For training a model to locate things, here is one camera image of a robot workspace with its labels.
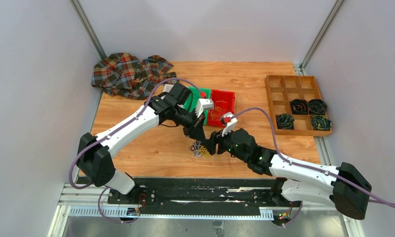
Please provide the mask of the cable ball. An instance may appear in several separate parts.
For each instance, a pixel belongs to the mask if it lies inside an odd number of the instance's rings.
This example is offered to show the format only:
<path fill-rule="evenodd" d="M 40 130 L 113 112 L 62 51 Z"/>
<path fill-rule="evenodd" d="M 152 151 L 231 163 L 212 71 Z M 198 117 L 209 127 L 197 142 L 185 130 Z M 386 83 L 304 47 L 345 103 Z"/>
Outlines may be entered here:
<path fill-rule="evenodd" d="M 195 140 L 189 147 L 189 150 L 193 152 L 194 157 L 202 158 L 204 156 L 209 156 L 208 150 L 202 145 L 202 142 Z"/>

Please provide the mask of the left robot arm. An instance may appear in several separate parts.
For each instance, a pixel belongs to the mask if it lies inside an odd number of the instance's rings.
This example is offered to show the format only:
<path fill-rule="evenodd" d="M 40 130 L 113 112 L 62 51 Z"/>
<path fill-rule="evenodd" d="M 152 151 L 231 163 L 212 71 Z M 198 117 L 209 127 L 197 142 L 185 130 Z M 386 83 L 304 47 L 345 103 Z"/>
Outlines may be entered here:
<path fill-rule="evenodd" d="M 181 125 L 185 136 L 206 139 L 203 131 L 205 111 L 214 107 L 210 98 L 200 91 L 200 98 L 191 112 L 182 105 L 191 97 L 191 90 L 176 83 L 166 92 L 151 94 L 144 105 L 114 127 L 97 135 L 84 134 L 79 142 L 75 165 L 96 186 L 117 190 L 127 204 L 139 199 L 139 185 L 125 172 L 117 170 L 112 159 L 130 142 L 167 120 Z"/>

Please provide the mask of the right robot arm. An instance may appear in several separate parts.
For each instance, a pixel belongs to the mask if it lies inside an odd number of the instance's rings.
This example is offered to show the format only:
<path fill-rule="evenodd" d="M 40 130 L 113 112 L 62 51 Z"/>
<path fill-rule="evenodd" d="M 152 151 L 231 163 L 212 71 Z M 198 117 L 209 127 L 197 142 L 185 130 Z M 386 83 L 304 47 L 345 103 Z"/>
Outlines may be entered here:
<path fill-rule="evenodd" d="M 226 135 L 213 132 L 203 141 L 211 155 L 228 152 L 259 175 L 276 177 L 270 200 L 277 206 L 287 201 L 307 201 L 335 207 L 341 214 L 363 220 L 372 185 L 350 163 L 318 165 L 265 148 L 244 129 Z"/>

